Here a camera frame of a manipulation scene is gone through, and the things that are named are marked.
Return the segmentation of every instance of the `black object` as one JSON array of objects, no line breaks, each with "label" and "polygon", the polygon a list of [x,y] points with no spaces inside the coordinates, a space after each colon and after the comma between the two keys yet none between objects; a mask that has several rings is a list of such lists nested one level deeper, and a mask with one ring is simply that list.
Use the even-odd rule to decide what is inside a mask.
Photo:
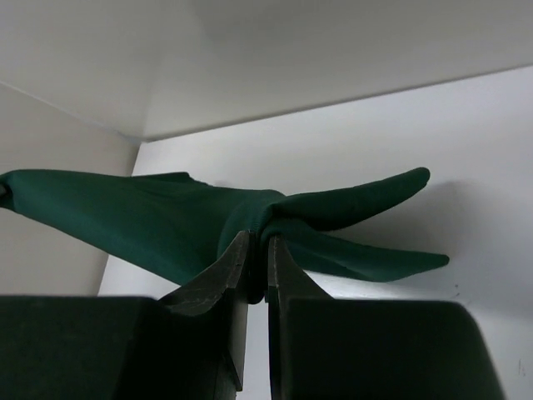
[{"label": "black object", "polygon": [[470,314],[453,302],[335,300],[269,247],[273,400],[500,400]]},{"label": "black object", "polygon": [[463,307],[335,300],[282,237],[265,257],[254,242],[240,232],[217,262],[160,301],[0,297],[0,399],[234,399],[247,304],[260,288],[274,400],[503,398]]},{"label": "black object", "polygon": [[242,390],[246,278],[241,232],[160,302],[0,297],[0,399],[219,399]]}]

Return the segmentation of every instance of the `white surface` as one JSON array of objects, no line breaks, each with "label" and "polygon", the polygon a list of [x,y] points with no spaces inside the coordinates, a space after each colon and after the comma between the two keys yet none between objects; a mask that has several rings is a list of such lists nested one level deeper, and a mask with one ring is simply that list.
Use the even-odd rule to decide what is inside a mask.
[{"label": "white surface", "polygon": [[[0,86],[0,173],[56,168],[128,175],[136,149],[119,137]],[[0,209],[0,293],[96,294],[106,255]]]},{"label": "white surface", "polygon": [[[312,277],[342,298],[464,304],[481,325],[509,399],[531,399],[532,93],[527,68],[324,107],[144,144],[134,172],[188,171],[208,183],[289,194],[428,167],[424,191],[338,235],[444,252],[449,266],[390,284]],[[148,287],[145,277],[111,258],[102,292],[161,295],[170,288],[155,278]],[[247,354],[240,399],[268,396],[266,313],[256,309],[262,319],[249,324],[248,343],[262,347],[248,346],[255,355]]]},{"label": "white surface", "polygon": [[531,0],[0,0],[0,82],[154,138],[533,63]]}]

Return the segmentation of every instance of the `folded cloth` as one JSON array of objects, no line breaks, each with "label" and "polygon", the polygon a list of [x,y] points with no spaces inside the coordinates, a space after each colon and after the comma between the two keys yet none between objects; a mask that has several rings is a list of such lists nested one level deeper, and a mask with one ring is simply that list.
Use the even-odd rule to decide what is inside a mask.
[{"label": "folded cloth", "polygon": [[364,246],[323,232],[394,207],[429,177],[427,169],[417,168],[358,187],[285,196],[214,187],[186,172],[114,177],[20,170],[0,176],[0,207],[180,285],[214,263],[242,230],[256,233],[263,254],[272,235],[283,235],[306,270],[388,282],[444,266],[449,258]]}]

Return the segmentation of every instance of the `dark green fabric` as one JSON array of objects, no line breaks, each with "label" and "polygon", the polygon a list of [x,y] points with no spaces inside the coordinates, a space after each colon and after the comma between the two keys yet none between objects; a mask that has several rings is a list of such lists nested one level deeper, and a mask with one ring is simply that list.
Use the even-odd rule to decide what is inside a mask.
[{"label": "dark green fabric", "polygon": [[448,257],[363,246],[321,232],[345,228],[420,191],[425,168],[328,192],[213,187],[186,172],[113,177],[85,172],[6,173],[0,207],[55,227],[178,284],[214,263],[241,230],[284,235],[295,261],[319,273],[387,282],[444,266]]}]

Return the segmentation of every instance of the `green cloth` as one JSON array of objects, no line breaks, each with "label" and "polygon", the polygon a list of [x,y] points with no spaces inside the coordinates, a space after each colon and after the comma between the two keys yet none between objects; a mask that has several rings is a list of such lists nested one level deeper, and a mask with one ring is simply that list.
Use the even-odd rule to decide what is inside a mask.
[{"label": "green cloth", "polygon": [[57,228],[183,285],[214,263],[242,230],[265,251],[282,234],[308,271],[388,282],[444,266],[440,254],[363,246],[322,232],[349,227],[420,191],[429,171],[412,171],[327,192],[213,187],[186,172],[114,177],[21,170],[0,176],[0,207]]}]

